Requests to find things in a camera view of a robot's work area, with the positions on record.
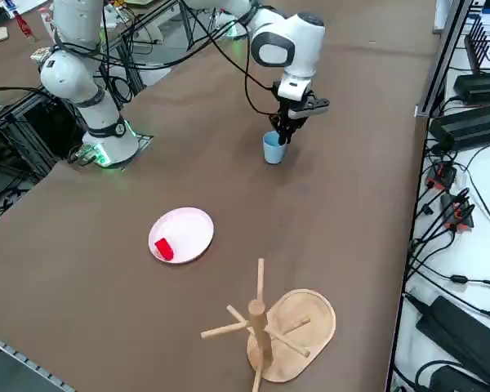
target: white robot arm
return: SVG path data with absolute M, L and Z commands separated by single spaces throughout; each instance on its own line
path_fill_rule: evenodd
M 309 116 L 327 111 L 328 100 L 317 99 L 310 90 L 325 35 L 318 17 L 300 13 L 286 19 L 256 0 L 183 1 L 193 9 L 215 7 L 234 15 L 251 32 L 252 58 L 265 67 L 284 68 L 281 81 L 273 87 L 280 110 L 270 117 L 281 144 L 290 142 L 292 133 Z M 54 0 L 56 44 L 60 43 L 62 49 L 65 45 L 61 43 L 65 42 L 97 50 L 103 6 L 102 0 Z M 41 79 L 50 93 L 77 107 L 89 127 L 83 142 L 98 153 L 96 162 L 107 167 L 132 157 L 138 150 L 138 140 L 109 92 L 95 84 L 93 75 L 97 70 L 96 60 L 58 50 L 42 66 Z

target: brown table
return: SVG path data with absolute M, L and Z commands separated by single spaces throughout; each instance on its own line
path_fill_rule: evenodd
M 334 306 L 337 331 L 296 380 L 261 390 L 383 390 L 434 0 L 305 8 L 327 22 L 315 89 L 332 106 L 298 131 L 283 164 L 262 160 L 269 124 L 247 105 L 239 72 L 215 51 L 177 67 L 124 111 L 155 135 L 124 173 L 59 164 L 1 218 L 0 339 L 81 391 L 249 391 L 246 335 L 199 333 L 232 323 L 229 303 L 245 311 L 264 257 L 267 304 L 312 288 Z M 199 261 L 172 268 L 150 255 L 147 235 L 180 206 L 206 210 L 216 236 Z
M 37 41 L 30 43 L 22 34 L 15 19 L 9 20 L 5 26 L 9 38 L 0 42 L 0 87 L 38 87 L 40 74 L 31 55 L 40 47 L 52 45 L 51 37 L 47 34 L 42 18 L 36 10 L 22 15 L 33 30 Z M 26 91 L 0 91 L 0 105 L 14 104 L 27 95 Z

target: wooden mug tree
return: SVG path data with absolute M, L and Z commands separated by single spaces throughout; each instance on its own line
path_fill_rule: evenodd
M 261 378 L 287 382 L 301 374 L 325 348 L 336 330 L 336 315 L 328 300 L 311 290 L 285 294 L 267 312 L 263 301 L 263 259 L 258 260 L 257 296 L 248 304 L 248 320 L 232 305 L 227 310 L 238 323 L 202 332 L 202 339 L 247 329 L 247 354 L 256 370 L 252 392 Z

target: white plate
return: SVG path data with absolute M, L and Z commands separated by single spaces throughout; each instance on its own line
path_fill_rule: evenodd
M 184 264 L 196 260 L 209 247 L 214 236 L 211 217 L 197 208 L 183 207 L 172 210 L 154 224 L 149 233 L 149 250 L 158 260 L 170 264 Z M 165 238 L 174 252 L 166 261 L 155 243 Z

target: power adapter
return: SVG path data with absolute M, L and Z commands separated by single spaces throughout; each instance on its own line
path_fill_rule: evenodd
M 456 179 L 457 169 L 451 162 L 435 161 L 425 179 L 426 186 L 439 190 L 450 190 Z
M 444 211 L 444 225 L 447 229 L 455 227 L 456 231 L 461 233 L 474 228 L 474 219 L 472 218 L 471 212 L 464 213 L 470 209 L 468 200 L 465 200 L 464 203 L 459 203 L 457 201 L 457 196 L 443 194 L 441 196 L 441 208 Z

